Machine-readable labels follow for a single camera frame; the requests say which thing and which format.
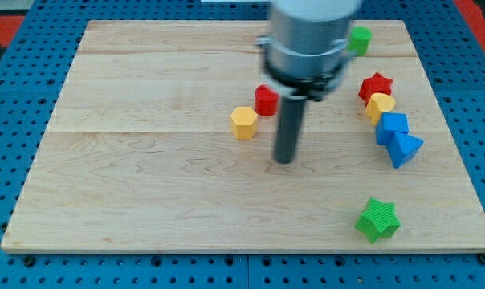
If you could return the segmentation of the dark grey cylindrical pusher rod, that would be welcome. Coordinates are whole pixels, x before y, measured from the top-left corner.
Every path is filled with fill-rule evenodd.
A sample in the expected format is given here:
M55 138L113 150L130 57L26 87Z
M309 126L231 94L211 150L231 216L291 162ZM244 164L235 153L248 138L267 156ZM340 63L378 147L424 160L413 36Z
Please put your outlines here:
M274 159L280 164L295 158L306 103L303 96L281 97L274 147Z

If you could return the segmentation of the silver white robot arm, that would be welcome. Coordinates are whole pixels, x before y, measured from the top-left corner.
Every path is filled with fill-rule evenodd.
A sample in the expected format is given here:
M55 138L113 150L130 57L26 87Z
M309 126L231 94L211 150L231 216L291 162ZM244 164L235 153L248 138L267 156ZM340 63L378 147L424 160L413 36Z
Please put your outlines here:
M273 157L281 164L295 158L304 109L335 91L352 57L348 33L361 0L274 0L268 33L256 39L262 69L279 94Z

